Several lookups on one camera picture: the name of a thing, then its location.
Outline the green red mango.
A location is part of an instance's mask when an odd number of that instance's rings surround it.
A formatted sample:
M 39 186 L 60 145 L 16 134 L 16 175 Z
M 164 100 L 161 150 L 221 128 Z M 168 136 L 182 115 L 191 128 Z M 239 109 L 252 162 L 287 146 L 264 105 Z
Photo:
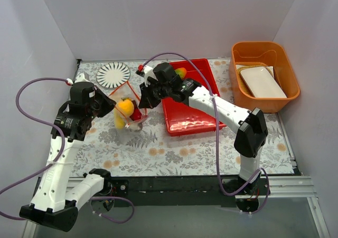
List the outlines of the green red mango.
M 187 74 L 186 68 L 177 68 L 175 69 L 175 73 L 180 76 L 181 79 L 184 79 Z

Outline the orange peach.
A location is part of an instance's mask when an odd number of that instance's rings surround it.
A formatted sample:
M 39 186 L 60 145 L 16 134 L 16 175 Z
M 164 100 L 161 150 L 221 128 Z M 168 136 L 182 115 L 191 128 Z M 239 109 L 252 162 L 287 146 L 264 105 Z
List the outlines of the orange peach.
M 134 104 L 131 99 L 121 99 L 117 103 L 117 110 L 125 117 L 130 117 L 134 112 Z

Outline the red fruit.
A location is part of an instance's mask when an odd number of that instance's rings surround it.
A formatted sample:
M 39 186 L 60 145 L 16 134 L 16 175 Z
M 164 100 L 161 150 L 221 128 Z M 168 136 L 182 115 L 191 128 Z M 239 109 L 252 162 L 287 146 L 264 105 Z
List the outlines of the red fruit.
M 132 121 L 137 121 L 137 120 L 140 120 L 142 118 L 142 114 L 140 112 L 140 110 L 136 107 L 134 108 L 134 112 L 133 114 L 130 116 L 130 119 Z

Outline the clear zip top bag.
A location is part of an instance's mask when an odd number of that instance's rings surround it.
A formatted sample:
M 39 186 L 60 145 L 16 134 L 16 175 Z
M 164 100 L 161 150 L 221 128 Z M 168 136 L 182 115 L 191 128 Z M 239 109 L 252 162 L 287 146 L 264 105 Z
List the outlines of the clear zip top bag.
M 140 96 L 129 81 L 117 87 L 108 97 L 116 103 L 113 109 L 115 128 L 141 131 L 147 119 L 147 109 L 139 108 Z

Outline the grey plastic fish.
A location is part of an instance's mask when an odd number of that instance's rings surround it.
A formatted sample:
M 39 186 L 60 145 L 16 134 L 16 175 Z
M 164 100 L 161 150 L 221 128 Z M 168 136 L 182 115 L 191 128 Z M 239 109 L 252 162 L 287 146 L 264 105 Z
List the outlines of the grey plastic fish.
M 143 123 L 140 122 L 140 123 L 129 123 L 126 125 L 125 127 L 126 129 L 130 130 L 130 131 L 141 131 L 142 128 L 143 128 Z

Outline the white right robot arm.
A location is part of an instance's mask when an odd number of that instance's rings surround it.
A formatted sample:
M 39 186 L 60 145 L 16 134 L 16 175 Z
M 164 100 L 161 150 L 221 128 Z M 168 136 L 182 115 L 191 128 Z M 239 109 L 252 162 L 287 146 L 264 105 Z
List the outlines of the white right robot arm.
M 220 189 L 227 196 L 239 192 L 249 195 L 257 190 L 257 181 L 262 171 L 259 166 L 260 153 L 268 135 L 264 113 L 260 109 L 250 111 L 231 104 L 214 95 L 201 83 L 190 78 L 181 79 L 166 62 L 155 68 L 140 65 L 136 73 L 144 78 L 140 85 L 139 108 L 153 109 L 163 99 L 172 98 L 178 103 L 213 116 L 217 124 L 228 126 L 236 135 L 234 147 L 241 157 L 238 179 L 231 182 L 238 189 L 231 193 L 223 185 L 220 185 Z

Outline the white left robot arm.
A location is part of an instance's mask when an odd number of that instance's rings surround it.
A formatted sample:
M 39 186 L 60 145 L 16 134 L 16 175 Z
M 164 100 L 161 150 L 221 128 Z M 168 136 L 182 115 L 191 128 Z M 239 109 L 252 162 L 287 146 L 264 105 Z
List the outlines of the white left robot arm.
M 60 107 L 53 123 L 47 170 L 31 202 L 21 207 L 20 217 L 68 232 L 79 209 L 92 196 L 97 193 L 106 196 L 112 191 L 111 174 L 105 169 L 92 169 L 69 192 L 67 184 L 92 121 L 110 113 L 115 104 L 92 82 L 84 80 L 71 85 L 70 99 Z

